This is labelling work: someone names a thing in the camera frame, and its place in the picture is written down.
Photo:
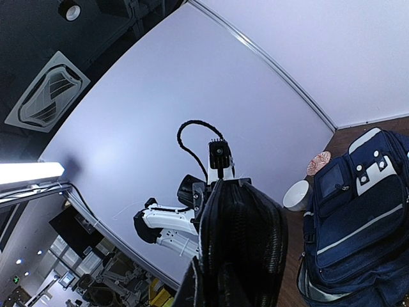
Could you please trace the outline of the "navy blue backpack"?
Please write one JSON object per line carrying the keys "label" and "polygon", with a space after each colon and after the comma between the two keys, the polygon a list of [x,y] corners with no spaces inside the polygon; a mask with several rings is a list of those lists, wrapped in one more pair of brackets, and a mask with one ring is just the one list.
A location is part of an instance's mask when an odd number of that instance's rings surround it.
{"label": "navy blue backpack", "polygon": [[297,288],[308,306],[396,306],[408,294],[408,137],[371,129],[313,179]]}

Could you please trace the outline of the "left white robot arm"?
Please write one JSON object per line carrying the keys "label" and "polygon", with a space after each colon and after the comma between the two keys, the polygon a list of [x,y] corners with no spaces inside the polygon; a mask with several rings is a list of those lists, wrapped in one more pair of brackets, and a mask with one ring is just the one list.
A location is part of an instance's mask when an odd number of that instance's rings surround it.
{"label": "left white robot arm", "polygon": [[185,258],[199,254],[200,245],[185,234],[203,240],[211,231],[210,223],[219,224],[222,216],[220,184],[206,182],[186,175],[178,192],[178,201],[184,207],[166,207],[150,198],[134,216],[134,228],[138,236],[148,244],[171,249]]}

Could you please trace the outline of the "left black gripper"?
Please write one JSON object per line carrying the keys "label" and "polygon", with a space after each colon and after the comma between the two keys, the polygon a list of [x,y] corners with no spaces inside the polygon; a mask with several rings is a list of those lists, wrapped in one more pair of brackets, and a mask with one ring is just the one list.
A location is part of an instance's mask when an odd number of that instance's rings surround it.
{"label": "left black gripper", "polygon": [[190,224],[244,224],[252,217],[252,180],[218,179],[210,184],[186,175],[177,197],[185,205]]}

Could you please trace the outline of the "black leather case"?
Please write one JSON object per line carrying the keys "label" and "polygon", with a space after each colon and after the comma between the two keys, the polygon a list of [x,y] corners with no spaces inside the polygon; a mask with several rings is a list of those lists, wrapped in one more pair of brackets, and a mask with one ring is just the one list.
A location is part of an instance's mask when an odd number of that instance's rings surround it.
{"label": "black leather case", "polygon": [[288,251],[283,208],[248,180],[219,180],[199,224],[199,254],[174,306],[276,306]]}

